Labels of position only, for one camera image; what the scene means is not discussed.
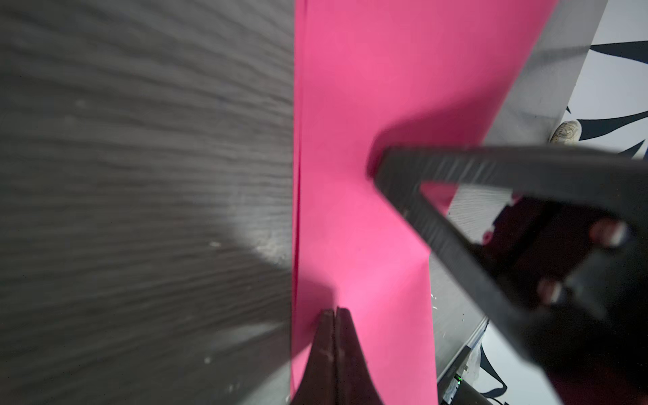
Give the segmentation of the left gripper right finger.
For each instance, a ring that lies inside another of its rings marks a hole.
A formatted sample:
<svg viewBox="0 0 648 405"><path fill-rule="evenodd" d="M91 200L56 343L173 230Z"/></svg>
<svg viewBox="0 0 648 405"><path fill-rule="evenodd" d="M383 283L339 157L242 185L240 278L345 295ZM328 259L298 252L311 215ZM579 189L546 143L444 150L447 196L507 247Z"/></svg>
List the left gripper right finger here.
<svg viewBox="0 0 648 405"><path fill-rule="evenodd" d="M334 322L336 403L383 405L373 384L349 309L337 308Z"/></svg>

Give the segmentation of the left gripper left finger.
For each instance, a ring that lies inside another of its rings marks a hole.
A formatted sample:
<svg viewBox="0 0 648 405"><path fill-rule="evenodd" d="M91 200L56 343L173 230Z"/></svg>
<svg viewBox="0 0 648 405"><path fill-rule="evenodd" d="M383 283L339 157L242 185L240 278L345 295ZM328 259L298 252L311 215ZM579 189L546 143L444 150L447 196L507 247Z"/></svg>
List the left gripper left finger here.
<svg viewBox="0 0 648 405"><path fill-rule="evenodd" d="M334 321L333 310L324 310L320 315L305 372L291 404L336 403Z"/></svg>

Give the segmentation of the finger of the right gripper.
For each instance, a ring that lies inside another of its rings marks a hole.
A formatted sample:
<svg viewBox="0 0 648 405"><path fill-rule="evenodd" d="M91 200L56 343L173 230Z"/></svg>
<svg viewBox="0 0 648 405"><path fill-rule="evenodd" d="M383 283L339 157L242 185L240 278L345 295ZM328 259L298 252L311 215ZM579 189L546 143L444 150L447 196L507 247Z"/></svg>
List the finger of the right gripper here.
<svg viewBox="0 0 648 405"><path fill-rule="evenodd" d="M523 358L547 371L595 362L646 384L646 162L567 146L395 148L374 182ZM426 183L519 199L477 245Z"/></svg>

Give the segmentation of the magenta paper sheet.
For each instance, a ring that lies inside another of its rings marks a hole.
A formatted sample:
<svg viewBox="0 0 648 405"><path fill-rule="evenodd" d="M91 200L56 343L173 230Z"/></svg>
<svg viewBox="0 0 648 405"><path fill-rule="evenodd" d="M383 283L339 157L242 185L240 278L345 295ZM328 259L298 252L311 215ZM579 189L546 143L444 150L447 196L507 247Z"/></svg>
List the magenta paper sheet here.
<svg viewBox="0 0 648 405"><path fill-rule="evenodd" d="M396 145L481 143L552 1L298 1L292 377L351 311L386 404L437 401L430 249L373 185Z"/></svg>

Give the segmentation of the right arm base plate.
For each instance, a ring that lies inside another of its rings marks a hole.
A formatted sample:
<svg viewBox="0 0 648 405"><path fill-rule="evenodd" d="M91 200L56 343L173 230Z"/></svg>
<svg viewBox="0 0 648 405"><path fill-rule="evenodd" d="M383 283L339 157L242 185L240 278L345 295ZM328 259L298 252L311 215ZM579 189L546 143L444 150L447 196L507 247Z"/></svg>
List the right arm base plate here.
<svg viewBox="0 0 648 405"><path fill-rule="evenodd" d="M484 395L475 390L459 375L444 377L438 385L441 405L491 405Z"/></svg>

